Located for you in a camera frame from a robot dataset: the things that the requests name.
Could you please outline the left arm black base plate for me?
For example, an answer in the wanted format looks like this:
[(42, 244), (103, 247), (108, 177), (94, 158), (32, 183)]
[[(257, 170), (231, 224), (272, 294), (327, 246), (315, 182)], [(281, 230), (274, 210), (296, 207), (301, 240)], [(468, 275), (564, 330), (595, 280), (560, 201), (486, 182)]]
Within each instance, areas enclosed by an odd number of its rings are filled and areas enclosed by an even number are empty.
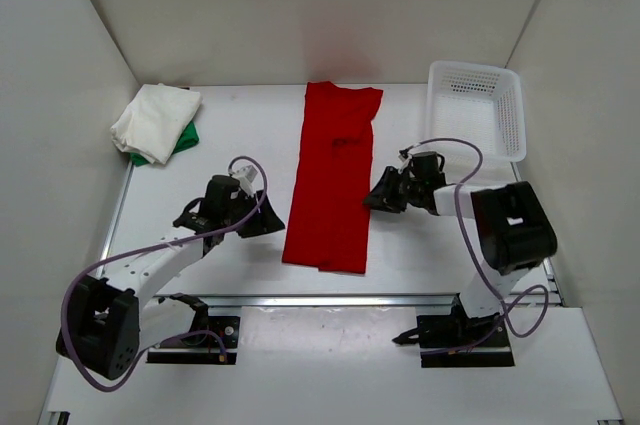
[(184, 339), (169, 339), (147, 352), (146, 362), (162, 365), (232, 366), (236, 364), (241, 331), (240, 309), (218, 310), (209, 313), (208, 329), (218, 339), (198, 335)]

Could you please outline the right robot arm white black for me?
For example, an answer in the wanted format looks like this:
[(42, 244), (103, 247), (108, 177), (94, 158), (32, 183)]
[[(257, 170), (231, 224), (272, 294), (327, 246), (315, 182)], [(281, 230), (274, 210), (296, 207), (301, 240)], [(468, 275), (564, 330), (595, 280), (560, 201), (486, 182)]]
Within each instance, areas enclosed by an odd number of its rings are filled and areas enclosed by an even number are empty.
[(388, 213), (411, 205), (456, 217), (461, 225), (475, 223), (481, 251), (476, 275), (454, 302), (460, 313), (449, 320), (450, 335), (464, 345), (484, 334), (484, 319), (503, 312), (501, 300), (515, 284), (557, 251), (556, 234), (529, 182), (456, 187), (447, 182), (444, 157), (435, 151), (408, 154), (401, 167), (386, 167), (363, 204)]

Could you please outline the white t shirt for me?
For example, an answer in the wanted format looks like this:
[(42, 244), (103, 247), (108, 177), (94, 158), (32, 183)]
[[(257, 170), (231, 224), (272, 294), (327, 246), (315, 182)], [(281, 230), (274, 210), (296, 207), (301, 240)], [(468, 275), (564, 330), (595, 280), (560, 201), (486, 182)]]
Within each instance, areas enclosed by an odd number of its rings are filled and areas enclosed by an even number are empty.
[(165, 165), (202, 101), (196, 91), (145, 84), (111, 126), (112, 142), (121, 152)]

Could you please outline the red t shirt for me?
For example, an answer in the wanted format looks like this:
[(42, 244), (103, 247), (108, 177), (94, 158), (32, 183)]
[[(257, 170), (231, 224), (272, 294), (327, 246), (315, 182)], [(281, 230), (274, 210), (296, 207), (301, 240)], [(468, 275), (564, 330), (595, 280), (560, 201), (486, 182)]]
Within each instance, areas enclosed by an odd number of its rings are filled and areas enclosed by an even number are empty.
[(308, 83), (282, 261), (363, 275), (367, 266), (372, 122), (383, 91)]

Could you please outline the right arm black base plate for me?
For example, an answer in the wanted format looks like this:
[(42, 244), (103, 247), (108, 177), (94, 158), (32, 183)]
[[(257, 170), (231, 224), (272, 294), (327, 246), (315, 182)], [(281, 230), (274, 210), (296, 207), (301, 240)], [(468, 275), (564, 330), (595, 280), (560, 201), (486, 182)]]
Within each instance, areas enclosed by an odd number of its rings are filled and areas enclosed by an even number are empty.
[(418, 345), (423, 369), (509, 368), (515, 359), (509, 335), (493, 318), (467, 327), (452, 315), (418, 315), (417, 325), (392, 339)]

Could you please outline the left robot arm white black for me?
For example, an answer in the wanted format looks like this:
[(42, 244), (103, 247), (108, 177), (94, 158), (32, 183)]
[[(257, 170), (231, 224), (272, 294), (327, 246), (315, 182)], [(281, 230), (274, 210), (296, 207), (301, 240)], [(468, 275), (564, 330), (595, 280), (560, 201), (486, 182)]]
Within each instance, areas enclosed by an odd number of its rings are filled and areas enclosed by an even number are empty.
[(284, 230), (265, 190), (253, 187), (259, 173), (248, 165), (213, 176), (204, 196), (185, 206), (159, 244), (124, 253), (121, 267), (101, 277), (83, 273), (75, 280), (63, 299), (57, 353), (84, 375), (96, 373), (120, 385), (153, 346), (220, 342), (202, 299), (160, 291), (202, 262), (228, 233), (246, 239)]

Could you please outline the green t shirt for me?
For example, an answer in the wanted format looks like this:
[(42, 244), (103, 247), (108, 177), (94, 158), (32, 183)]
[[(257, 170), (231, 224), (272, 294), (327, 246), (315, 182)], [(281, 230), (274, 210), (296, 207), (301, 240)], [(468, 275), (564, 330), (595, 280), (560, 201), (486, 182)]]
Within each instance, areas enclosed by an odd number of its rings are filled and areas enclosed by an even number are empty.
[[(196, 126), (194, 121), (191, 121), (184, 128), (169, 157), (195, 147), (199, 141), (200, 138)], [(149, 164), (149, 161), (140, 154), (130, 152), (129, 155), (132, 164), (136, 167)]]

